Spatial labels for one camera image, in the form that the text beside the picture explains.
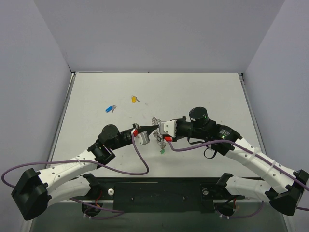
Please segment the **large metal keyring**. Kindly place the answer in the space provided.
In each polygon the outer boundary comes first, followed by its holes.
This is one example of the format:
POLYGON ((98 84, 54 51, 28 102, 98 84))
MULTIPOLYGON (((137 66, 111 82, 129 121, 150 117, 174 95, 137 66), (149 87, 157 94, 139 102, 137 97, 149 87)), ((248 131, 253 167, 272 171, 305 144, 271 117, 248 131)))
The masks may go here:
MULTIPOLYGON (((155 117, 152 118, 152 125, 160 125, 160 123, 161 123, 160 119, 157 119, 155 117)), ((159 128, 158 128, 158 131, 159 131, 159 137, 161 138, 161 142, 157 141, 157 144, 159 145, 160 149, 165 149, 166 143, 163 139, 163 135, 160 133, 159 128)))

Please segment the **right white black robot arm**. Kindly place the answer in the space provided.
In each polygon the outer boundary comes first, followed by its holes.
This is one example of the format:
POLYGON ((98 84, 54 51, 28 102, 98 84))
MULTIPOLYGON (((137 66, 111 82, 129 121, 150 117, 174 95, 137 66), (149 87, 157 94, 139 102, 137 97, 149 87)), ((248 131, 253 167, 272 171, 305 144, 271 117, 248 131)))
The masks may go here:
POLYGON ((294 215, 304 191, 309 189, 309 174, 306 171, 295 171, 271 159, 231 127, 211 120, 204 107, 193 108, 189 117, 189 121, 182 117, 160 123, 159 129, 166 142, 171 144, 181 138, 196 139, 191 147, 183 150, 204 146, 239 162, 260 177, 260 180, 252 180, 223 174, 215 189, 218 196, 255 198, 270 203, 284 215, 294 215))

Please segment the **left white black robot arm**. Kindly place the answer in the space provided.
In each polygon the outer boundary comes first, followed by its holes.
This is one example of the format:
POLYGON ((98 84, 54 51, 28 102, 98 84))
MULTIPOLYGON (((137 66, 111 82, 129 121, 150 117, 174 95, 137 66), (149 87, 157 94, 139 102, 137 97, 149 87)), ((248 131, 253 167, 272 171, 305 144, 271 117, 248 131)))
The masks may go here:
POLYGON ((54 161, 52 167, 35 171, 24 171, 11 193, 24 220, 32 220, 47 207, 62 200, 86 196, 94 199, 99 186, 87 172, 106 167, 115 158, 114 150, 127 145, 145 145, 158 125, 139 126, 122 132, 109 124, 102 129, 97 140, 76 157, 65 161, 54 161))

